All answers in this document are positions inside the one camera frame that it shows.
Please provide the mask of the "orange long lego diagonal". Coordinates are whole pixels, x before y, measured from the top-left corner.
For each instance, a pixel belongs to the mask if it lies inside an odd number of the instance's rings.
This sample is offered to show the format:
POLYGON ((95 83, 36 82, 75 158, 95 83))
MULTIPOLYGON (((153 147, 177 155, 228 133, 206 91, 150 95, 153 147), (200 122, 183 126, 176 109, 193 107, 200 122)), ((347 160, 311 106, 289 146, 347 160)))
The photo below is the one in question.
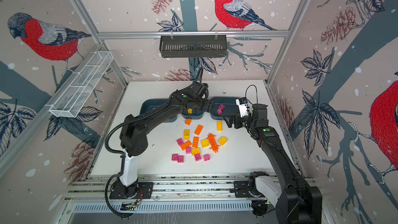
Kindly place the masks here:
POLYGON ((191 145, 192 145, 191 141, 188 140, 188 141, 184 142, 182 145, 180 145, 180 148, 181 148, 182 150, 186 150, 186 149, 187 149, 188 147, 190 147, 191 145))

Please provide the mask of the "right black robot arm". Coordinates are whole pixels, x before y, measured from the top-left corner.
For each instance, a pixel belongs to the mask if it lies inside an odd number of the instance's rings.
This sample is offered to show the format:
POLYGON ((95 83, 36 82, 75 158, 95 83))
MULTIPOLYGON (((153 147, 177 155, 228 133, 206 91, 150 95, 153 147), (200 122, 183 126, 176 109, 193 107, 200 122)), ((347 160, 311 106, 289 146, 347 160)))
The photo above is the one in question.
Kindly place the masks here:
POLYGON ((236 100, 239 113, 225 116, 229 128, 245 128, 271 162, 279 183, 266 172, 252 172, 246 181, 234 182, 232 193, 237 198, 254 197, 253 213, 265 215, 265 197, 274 206, 280 224, 319 224, 322 218, 322 194, 298 172, 283 148, 277 131, 269 126, 267 106, 248 106, 246 98, 236 100))

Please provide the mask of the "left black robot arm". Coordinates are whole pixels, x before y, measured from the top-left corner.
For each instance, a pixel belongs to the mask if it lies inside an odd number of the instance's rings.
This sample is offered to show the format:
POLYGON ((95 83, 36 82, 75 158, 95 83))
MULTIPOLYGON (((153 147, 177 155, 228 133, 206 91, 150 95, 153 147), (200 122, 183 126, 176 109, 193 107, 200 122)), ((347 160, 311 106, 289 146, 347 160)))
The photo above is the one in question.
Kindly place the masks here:
POLYGON ((203 70, 202 67, 199 69, 191 85, 171 93, 165 103, 136 117, 128 115, 123 123, 113 128, 106 136, 104 146, 108 152, 120 155, 121 169, 108 179, 104 199, 107 207, 121 219, 128 219, 132 214, 120 213, 111 206, 108 196, 111 180, 116 179, 113 185, 121 189, 126 198, 135 196, 138 191, 138 161, 136 158, 148 147, 147 134, 161 123, 188 109, 203 110, 206 107, 209 91, 208 85, 202 82, 203 70), (115 150, 110 148, 109 140, 119 129, 121 129, 119 139, 122 150, 115 150))

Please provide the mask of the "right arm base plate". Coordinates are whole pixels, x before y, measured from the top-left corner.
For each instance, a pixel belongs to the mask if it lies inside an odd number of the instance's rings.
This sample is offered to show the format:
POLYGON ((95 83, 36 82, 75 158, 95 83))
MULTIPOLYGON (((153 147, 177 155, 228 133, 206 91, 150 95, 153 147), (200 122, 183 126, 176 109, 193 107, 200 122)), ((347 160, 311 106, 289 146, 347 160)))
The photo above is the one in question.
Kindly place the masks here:
POLYGON ((234 181, 230 193, 236 198, 264 198, 265 196, 257 191, 253 183, 249 181, 234 181))

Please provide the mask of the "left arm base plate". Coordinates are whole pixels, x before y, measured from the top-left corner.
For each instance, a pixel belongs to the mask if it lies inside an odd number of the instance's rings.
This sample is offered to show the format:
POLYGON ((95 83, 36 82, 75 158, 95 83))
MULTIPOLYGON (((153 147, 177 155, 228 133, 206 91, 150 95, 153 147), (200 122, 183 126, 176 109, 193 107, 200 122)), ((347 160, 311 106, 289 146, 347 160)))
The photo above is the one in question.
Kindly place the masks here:
POLYGON ((153 191, 154 183, 152 182, 134 182, 129 186, 125 186, 117 180, 110 188, 110 199, 127 200, 127 199, 150 199, 153 191))

